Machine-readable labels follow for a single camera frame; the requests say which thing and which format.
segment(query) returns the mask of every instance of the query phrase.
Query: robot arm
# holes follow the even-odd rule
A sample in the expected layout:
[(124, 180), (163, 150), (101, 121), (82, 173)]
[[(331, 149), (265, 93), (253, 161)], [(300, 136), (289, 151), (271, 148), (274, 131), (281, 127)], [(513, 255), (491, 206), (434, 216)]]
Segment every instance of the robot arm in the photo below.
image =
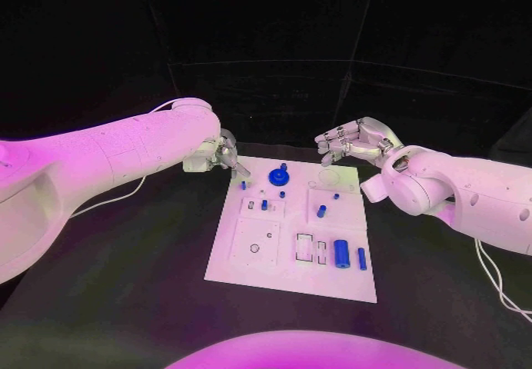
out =
[(220, 165), (249, 175), (235, 138), (196, 98), (82, 131), (0, 141), (0, 283), (33, 265), (90, 197), (180, 162), (184, 171)]
[(432, 215), (480, 241), (532, 255), (532, 169), (403, 147), (372, 118), (334, 128), (315, 142), (323, 166), (353, 156), (380, 168), (360, 185), (370, 202), (389, 197), (408, 214)]

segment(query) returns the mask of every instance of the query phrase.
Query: black table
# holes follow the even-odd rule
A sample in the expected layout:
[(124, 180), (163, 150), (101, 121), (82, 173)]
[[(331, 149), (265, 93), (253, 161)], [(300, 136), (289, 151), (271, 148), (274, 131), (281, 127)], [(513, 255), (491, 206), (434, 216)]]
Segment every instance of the black table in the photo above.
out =
[[(320, 159), (255, 144), (239, 154)], [(376, 173), (356, 159), (341, 164), (361, 180)], [(377, 304), (204, 281), (227, 181), (220, 168), (176, 165), (69, 221), (0, 311), (0, 367), (160, 368), (222, 340), (285, 329), (373, 337), (470, 368), (532, 367), (532, 325), (500, 305), (473, 240), (389, 200), (366, 203)], [(532, 307), (532, 257), (485, 250), (509, 296)]]

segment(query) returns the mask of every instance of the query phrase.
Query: white board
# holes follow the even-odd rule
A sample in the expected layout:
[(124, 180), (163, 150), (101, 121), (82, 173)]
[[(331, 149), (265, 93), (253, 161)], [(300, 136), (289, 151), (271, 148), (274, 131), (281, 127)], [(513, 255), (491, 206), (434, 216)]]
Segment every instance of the white board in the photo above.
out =
[[(238, 160), (252, 176), (238, 175), (229, 182), (204, 279), (376, 303), (357, 170), (246, 156)], [(268, 174), (281, 163), (289, 181), (276, 187)], [(321, 204), (327, 210), (318, 218)], [(334, 240), (347, 241), (350, 267), (344, 269), (334, 265)]]

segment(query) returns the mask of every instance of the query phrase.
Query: blue battery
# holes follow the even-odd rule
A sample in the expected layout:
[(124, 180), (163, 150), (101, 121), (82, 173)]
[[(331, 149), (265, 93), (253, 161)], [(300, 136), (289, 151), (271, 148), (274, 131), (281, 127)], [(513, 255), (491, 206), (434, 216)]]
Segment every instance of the blue battery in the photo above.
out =
[(324, 211), (327, 210), (327, 207), (324, 206), (324, 205), (321, 205), (320, 207), (318, 207), (318, 218), (323, 218), (323, 216), (324, 216)]
[(363, 248), (357, 248), (357, 262), (360, 263), (360, 270), (364, 271), (366, 267), (366, 254)]
[(334, 241), (334, 264), (336, 268), (346, 269), (351, 266), (349, 261), (349, 248), (346, 240)]

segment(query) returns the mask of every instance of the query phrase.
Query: robotic hand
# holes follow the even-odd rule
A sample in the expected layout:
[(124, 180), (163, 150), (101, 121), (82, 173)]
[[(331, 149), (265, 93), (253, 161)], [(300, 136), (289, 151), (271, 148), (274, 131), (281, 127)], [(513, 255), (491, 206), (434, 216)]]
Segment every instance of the robotic hand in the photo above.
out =
[(235, 137), (197, 98), (82, 131), (0, 141), (0, 283), (44, 254), (88, 199), (180, 162), (184, 171), (220, 165), (249, 176)]
[(405, 147), (373, 118), (350, 121), (315, 143), (323, 166), (353, 156), (380, 168), (360, 185), (370, 202), (389, 197), (408, 214), (432, 215), (480, 241), (532, 255), (532, 169)]

